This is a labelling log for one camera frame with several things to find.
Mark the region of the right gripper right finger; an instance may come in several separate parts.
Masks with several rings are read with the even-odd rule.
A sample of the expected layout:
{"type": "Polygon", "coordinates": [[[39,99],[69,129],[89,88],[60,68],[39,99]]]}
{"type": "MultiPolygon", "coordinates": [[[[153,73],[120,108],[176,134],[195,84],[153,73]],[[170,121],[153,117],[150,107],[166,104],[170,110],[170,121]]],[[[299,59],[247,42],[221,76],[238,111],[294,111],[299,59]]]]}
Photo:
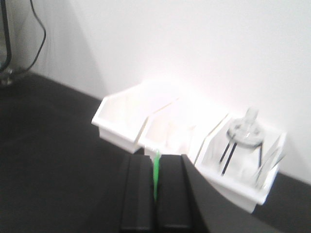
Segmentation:
{"type": "Polygon", "coordinates": [[[162,155],[159,160],[156,208],[160,230],[192,229],[183,162],[179,155],[162,155]]]}

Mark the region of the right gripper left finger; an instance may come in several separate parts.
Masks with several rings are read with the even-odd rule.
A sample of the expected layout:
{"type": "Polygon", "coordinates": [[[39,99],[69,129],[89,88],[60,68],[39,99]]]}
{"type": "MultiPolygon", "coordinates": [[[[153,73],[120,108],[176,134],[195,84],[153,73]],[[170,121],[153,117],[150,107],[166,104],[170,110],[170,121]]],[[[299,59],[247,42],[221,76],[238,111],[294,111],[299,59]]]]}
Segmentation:
{"type": "Polygon", "coordinates": [[[132,155],[126,180],[121,231],[154,230],[153,164],[146,155],[132,155]]]}

